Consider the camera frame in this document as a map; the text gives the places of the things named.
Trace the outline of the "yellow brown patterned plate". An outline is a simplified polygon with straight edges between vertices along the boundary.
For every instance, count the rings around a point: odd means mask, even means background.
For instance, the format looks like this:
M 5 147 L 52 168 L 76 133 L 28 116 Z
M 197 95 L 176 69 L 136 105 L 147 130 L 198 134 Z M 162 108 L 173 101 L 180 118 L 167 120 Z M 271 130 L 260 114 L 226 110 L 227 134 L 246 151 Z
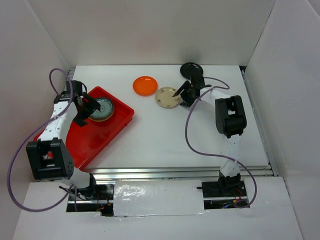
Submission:
M 89 116 L 89 119 L 94 122 L 104 122 L 110 119 L 115 111 L 109 111 L 109 112 L 102 112 L 102 111 L 95 111 L 93 114 Z

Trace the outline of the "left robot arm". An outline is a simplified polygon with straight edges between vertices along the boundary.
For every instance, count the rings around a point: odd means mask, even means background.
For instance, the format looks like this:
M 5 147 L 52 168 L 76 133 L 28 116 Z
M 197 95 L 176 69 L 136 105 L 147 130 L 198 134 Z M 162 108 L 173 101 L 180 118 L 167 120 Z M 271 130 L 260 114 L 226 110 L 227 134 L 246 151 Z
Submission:
M 75 185 L 79 194 L 88 200 L 97 197 L 99 187 L 91 173 L 75 167 L 66 147 L 67 135 L 72 124 L 87 125 L 88 119 L 101 105 L 87 93 L 87 87 L 72 80 L 66 90 L 53 101 L 52 121 L 36 141 L 26 145 L 26 152 L 33 177 L 40 181 L 59 181 Z

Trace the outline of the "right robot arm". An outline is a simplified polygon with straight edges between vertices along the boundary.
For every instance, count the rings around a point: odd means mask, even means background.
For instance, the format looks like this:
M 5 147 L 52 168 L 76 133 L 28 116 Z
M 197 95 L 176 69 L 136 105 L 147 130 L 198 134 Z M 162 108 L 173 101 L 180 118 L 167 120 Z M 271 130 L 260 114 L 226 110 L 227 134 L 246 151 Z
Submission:
M 186 79 L 174 96 L 180 95 L 181 105 L 190 107 L 189 114 L 184 127 L 184 136 L 188 147 L 202 156 L 224 158 L 218 176 L 218 191 L 223 196 L 229 196 L 241 183 L 239 159 L 239 148 L 241 136 L 247 127 L 247 118 L 241 96 L 228 95 L 220 90 L 228 90 L 229 85 L 212 86 L 205 84 L 205 78 L 201 71 L 181 72 Z M 188 139 L 188 126 L 191 114 L 196 104 L 203 100 L 210 104 L 215 110 L 215 126 L 219 134 L 225 138 L 224 151 L 222 154 L 201 153 L 195 150 Z

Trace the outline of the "beige plate with motifs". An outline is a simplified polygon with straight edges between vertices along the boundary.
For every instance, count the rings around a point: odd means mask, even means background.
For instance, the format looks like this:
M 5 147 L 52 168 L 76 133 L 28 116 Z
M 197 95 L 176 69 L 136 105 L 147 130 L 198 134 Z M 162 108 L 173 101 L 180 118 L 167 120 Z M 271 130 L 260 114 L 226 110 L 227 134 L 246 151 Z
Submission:
M 155 102 L 162 108 L 172 109 L 180 104 L 180 95 L 173 97 L 176 93 L 176 89 L 173 87 L 162 87 L 155 93 Z

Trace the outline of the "white foil cover sheet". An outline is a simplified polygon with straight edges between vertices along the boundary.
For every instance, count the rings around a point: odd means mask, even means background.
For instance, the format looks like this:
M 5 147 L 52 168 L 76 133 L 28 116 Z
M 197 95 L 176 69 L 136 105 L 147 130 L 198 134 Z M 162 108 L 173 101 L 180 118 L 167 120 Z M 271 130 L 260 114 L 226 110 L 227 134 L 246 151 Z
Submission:
M 116 217 L 193 216 L 205 213 L 200 180 L 117 181 Z

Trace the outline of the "orange plate far left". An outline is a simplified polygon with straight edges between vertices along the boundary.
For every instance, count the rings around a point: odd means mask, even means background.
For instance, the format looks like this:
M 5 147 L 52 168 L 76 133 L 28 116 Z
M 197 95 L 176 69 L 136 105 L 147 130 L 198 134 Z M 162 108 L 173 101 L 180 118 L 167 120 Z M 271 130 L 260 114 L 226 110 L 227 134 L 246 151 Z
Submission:
M 132 84 L 133 90 L 140 96 L 151 96 L 158 89 L 157 81 L 150 76 L 140 76 Z

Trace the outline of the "black plate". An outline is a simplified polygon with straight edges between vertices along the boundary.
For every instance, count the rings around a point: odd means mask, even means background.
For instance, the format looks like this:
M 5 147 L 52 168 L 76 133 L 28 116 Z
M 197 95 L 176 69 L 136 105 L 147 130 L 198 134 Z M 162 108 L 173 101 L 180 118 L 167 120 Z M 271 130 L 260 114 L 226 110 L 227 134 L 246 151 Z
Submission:
M 184 63 L 180 67 L 180 74 L 187 80 L 189 80 L 190 76 L 192 76 L 193 74 L 203 75 L 203 73 L 204 73 L 203 68 L 199 64 L 194 62 Z

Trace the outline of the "red plastic bin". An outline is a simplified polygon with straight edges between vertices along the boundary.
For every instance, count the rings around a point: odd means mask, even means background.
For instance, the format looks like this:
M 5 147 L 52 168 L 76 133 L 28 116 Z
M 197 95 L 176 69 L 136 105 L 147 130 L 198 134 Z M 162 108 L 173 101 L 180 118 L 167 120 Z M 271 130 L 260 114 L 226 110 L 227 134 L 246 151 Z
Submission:
M 114 111 L 104 121 L 87 119 L 85 126 L 79 126 L 75 122 L 70 125 L 65 145 L 74 166 L 82 171 L 129 124 L 135 113 L 132 108 L 99 86 L 93 88 L 88 95 L 93 99 L 111 100 Z

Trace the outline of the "aluminium rail front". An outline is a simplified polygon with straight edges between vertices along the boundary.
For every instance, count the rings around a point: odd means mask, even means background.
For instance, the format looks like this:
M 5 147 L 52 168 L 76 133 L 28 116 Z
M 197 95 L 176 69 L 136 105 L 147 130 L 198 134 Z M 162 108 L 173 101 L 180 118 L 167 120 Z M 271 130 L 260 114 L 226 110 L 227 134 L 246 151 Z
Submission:
M 219 177 L 218 167 L 155 167 L 155 168 L 87 168 L 97 182 L 151 181 L 179 179 L 212 179 Z

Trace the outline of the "blue white patterned plate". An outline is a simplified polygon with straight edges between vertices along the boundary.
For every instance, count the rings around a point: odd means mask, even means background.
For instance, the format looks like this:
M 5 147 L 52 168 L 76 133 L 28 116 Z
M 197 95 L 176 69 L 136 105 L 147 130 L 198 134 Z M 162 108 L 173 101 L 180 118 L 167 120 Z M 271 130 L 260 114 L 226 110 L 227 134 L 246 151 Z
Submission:
M 99 97 L 95 99 L 100 104 L 99 112 L 111 112 L 115 110 L 113 102 L 107 97 Z

